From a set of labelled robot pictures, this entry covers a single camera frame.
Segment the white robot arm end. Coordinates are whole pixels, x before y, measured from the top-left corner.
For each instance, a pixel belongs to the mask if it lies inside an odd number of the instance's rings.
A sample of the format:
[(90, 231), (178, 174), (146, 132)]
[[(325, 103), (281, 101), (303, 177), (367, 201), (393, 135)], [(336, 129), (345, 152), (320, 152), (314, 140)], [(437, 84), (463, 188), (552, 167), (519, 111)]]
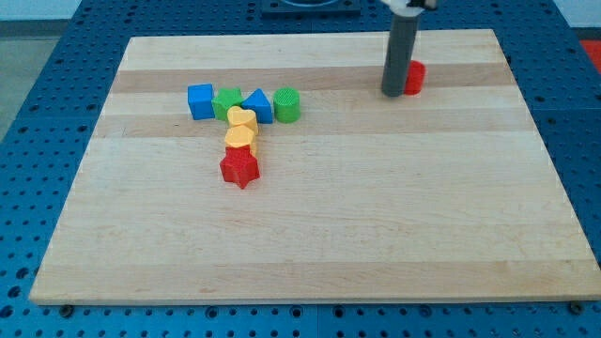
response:
[(390, 11), (401, 17), (417, 17), (425, 10), (436, 10), (439, 0), (381, 0)]

